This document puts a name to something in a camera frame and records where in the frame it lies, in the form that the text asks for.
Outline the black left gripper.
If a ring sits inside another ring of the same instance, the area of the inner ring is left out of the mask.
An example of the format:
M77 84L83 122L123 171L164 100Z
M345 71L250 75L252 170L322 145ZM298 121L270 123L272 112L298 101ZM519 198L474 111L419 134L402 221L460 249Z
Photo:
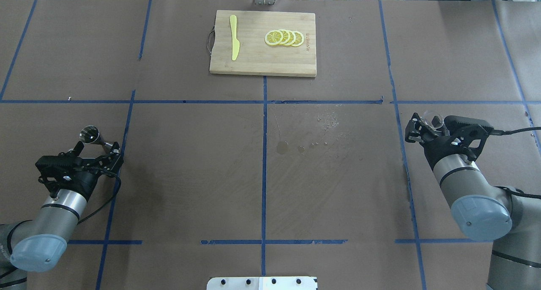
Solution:
M60 153L58 156L79 157L84 147L85 144L78 141L73 151ZM46 186L50 197L60 197L61 190L76 192L83 197L91 197L98 179L102 175L116 178L124 163L118 142L102 142L101 147L103 149L101 156L94 159L83 159L82 166L76 167L70 173L52 177L40 173L38 181Z

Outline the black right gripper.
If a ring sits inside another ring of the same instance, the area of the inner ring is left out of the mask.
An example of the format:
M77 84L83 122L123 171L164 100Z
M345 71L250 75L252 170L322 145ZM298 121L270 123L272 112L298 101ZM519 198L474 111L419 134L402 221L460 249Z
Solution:
M451 143L451 138L452 136L433 130L419 115L412 115L404 130L404 141L421 145L430 167L435 167L447 156L463 154L460 146Z

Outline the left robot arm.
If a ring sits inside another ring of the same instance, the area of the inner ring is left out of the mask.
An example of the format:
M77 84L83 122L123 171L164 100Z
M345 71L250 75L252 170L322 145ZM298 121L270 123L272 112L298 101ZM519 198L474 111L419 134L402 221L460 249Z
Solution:
M65 152L36 162L38 181L49 196L35 219L1 225L1 288L25 290L30 271L53 269L64 252L101 176L120 181L123 155L118 142L104 142L106 153L82 158L82 141Z

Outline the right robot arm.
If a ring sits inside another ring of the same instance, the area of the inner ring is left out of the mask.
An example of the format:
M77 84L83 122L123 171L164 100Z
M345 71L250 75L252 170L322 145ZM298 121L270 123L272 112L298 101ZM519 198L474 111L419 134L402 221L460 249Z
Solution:
M419 143L462 233L491 241L488 290L541 288L540 195L512 186L492 186L476 161L489 136L534 131L495 129L483 119L413 113L404 141Z

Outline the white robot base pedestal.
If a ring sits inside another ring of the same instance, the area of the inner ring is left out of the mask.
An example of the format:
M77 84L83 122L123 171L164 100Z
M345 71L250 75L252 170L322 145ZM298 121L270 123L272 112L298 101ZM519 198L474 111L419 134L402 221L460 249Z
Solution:
M216 277L207 282L207 290L318 290L312 276Z

